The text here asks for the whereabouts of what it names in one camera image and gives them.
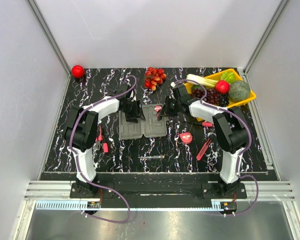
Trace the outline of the grey plastic tool case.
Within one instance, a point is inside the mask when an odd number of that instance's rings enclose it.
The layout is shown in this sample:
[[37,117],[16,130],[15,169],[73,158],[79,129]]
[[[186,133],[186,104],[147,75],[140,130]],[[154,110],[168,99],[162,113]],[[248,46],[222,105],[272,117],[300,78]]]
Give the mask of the grey plastic tool case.
[[163,126],[156,126],[157,112],[154,108],[157,105],[163,104],[147,104],[142,106],[142,110],[145,116],[145,121],[138,120],[138,123],[127,122],[125,114],[119,111],[119,130],[118,135],[121,140],[136,140],[145,138],[159,138],[167,135],[166,122],[167,117],[163,117]]

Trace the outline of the red tape measure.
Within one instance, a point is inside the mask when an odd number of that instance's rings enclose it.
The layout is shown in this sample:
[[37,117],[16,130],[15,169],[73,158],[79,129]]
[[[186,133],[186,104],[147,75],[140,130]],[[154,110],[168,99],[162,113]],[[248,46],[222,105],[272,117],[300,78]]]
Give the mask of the red tape measure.
[[179,138],[184,144],[190,144],[193,140],[193,136],[190,132],[183,132],[179,134]]

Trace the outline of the red hex key set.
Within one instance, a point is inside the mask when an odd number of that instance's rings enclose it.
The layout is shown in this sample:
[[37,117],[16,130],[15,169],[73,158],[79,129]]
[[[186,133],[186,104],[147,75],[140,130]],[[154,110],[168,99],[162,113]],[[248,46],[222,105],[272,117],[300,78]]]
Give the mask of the red hex key set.
[[163,117],[159,113],[156,115],[156,117],[157,117],[156,126],[157,127],[163,126],[164,124]]

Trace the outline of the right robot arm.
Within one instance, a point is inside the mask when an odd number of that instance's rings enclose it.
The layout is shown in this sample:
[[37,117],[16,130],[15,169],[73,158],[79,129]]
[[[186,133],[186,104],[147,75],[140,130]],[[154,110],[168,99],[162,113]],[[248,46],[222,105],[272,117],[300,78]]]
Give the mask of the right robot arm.
[[212,190],[223,198],[229,198],[240,186],[240,165],[244,152],[252,142],[251,132],[241,109],[219,107],[202,98],[191,97],[185,85],[181,84],[171,88],[157,118],[176,117],[178,113],[213,124],[218,145],[222,149],[222,167],[218,182]]

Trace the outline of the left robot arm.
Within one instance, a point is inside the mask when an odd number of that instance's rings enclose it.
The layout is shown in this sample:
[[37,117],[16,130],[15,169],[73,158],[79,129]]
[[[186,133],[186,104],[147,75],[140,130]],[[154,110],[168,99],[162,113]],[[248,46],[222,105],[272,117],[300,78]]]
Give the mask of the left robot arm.
[[134,87],[126,83],[123,83],[115,93],[95,103],[75,106],[70,110],[63,137],[75,160],[76,179],[71,187],[73,195],[82,194],[92,198],[99,193],[93,161],[98,122],[119,111],[125,114],[128,122],[137,123],[139,119],[145,119],[141,103],[136,99]]

